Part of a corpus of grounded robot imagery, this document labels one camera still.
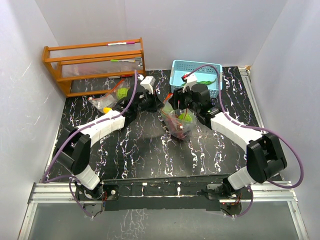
orange object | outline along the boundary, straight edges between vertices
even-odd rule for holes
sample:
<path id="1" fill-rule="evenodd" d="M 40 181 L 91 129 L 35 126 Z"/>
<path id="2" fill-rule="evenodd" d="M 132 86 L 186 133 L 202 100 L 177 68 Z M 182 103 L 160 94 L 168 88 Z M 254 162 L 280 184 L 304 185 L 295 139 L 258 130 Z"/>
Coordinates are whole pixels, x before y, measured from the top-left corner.
<path id="1" fill-rule="evenodd" d="M 119 42 L 134 44 L 111 45 Z M 111 60 L 135 60 L 135 62 L 111 62 Z M 146 75 L 142 37 L 123 41 L 109 41 L 69 46 L 45 46 L 42 62 L 66 97 L 105 94 L 110 90 L 71 93 L 72 81 L 81 79 L 133 76 L 134 70 Z"/>

plastic bag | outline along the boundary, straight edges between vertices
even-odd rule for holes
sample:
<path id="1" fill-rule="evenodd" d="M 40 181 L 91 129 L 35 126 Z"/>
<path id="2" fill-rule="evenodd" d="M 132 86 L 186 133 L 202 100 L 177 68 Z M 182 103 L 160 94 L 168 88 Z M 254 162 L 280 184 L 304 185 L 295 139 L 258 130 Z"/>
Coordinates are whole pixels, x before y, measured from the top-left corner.
<path id="1" fill-rule="evenodd" d="M 98 109 L 100 112 L 104 113 L 104 108 L 113 108 L 116 103 L 127 96 L 129 87 L 122 79 L 118 84 L 108 93 L 99 98 L 89 97 L 88 101 Z"/>
<path id="2" fill-rule="evenodd" d="M 181 140 L 189 140 L 193 128 L 196 126 L 197 118 L 189 109 L 174 110 L 168 100 L 172 93 L 164 100 L 164 107 L 160 113 L 170 134 Z"/>

gray wall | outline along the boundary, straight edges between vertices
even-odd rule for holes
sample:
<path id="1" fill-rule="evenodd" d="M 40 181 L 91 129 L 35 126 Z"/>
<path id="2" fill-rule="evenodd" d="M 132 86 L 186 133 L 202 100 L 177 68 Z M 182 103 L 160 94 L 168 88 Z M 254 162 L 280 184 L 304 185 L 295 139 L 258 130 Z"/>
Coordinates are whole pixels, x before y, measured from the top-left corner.
<path id="1" fill-rule="evenodd" d="M 149 70 L 173 60 L 254 62 L 287 0 L 36 0 L 59 45 L 143 37 Z"/>
<path id="2" fill-rule="evenodd" d="M 296 189 L 311 239 L 319 239 L 320 197 L 320 2 L 290 0 L 252 66 L 255 97 L 267 127 L 293 144 L 305 177 Z M 287 154 L 287 180 L 296 182 L 299 167 Z"/>
<path id="3" fill-rule="evenodd" d="M 0 0 L 0 238 L 16 239 L 52 149 L 65 98 L 41 63 L 56 46 L 34 0 Z"/>

yellow object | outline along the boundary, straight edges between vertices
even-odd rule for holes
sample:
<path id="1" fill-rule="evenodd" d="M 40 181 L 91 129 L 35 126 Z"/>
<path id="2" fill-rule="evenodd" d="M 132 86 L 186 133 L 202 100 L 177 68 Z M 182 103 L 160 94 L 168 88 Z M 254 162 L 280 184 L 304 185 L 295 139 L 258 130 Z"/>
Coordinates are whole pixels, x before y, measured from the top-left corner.
<path id="1" fill-rule="evenodd" d="M 104 113 L 104 114 L 107 114 L 110 110 L 112 110 L 112 108 L 110 108 L 110 107 L 104 107 L 104 108 L 103 108 L 103 113 Z"/>

light blue basket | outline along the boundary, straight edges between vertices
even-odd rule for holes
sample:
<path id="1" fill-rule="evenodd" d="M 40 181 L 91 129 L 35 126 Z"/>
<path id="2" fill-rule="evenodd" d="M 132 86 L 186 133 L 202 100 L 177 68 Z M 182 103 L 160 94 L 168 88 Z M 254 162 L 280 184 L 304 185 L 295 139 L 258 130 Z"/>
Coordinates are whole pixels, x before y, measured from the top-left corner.
<path id="1" fill-rule="evenodd" d="M 219 71 L 220 75 L 220 88 L 222 89 L 222 66 L 220 64 L 215 63 L 208 63 L 208 62 L 198 62 L 198 61 L 182 61 L 182 60 L 174 60 L 172 63 L 171 75 L 170 75 L 170 85 L 171 85 L 171 92 L 173 93 L 175 89 L 181 88 L 184 82 L 182 81 L 181 77 L 186 74 L 190 73 L 192 70 L 204 65 L 204 64 L 211 64 L 216 67 Z M 198 71 L 196 71 L 195 76 L 197 78 L 197 82 L 213 82 L 217 78 L 216 71 L 210 67 L 205 66 Z M 207 85 L 210 97 L 216 98 L 219 94 L 218 88 L 218 80 L 214 83 Z"/>

